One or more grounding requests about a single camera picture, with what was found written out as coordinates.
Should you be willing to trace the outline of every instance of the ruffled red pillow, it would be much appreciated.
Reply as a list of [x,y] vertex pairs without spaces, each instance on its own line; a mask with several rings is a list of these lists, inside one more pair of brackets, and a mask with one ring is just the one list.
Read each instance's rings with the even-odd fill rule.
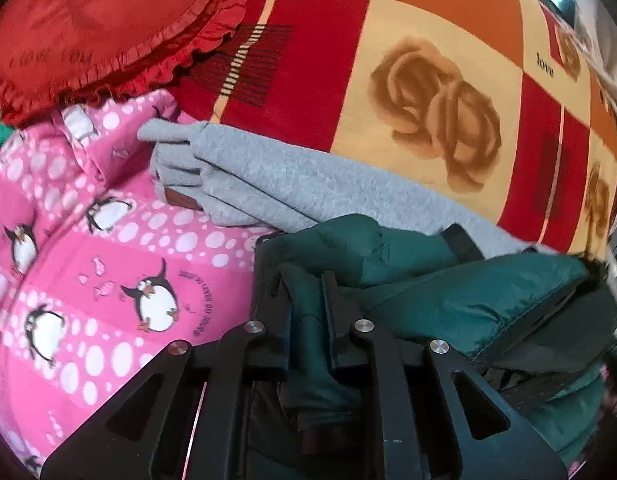
[[147,93],[232,35],[246,0],[9,0],[0,11],[0,111]]

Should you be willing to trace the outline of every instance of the silver bolt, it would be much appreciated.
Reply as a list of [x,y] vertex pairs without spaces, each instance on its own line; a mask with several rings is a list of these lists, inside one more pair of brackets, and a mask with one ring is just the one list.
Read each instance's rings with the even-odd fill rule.
[[244,330],[246,330],[246,332],[248,332],[249,334],[258,334],[259,332],[264,330],[264,323],[254,319],[244,325]]
[[435,352],[435,354],[445,354],[450,350],[450,346],[448,343],[444,341],[444,339],[433,339],[431,341],[431,350]]
[[375,325],[370,319],[358,319],[354,327],[358,332],[372,332]]
[[173,341],[168,346],[168,353],[170,355],[182,355],[188,352],[188,343],[183,339],[179,339],[177,341]]

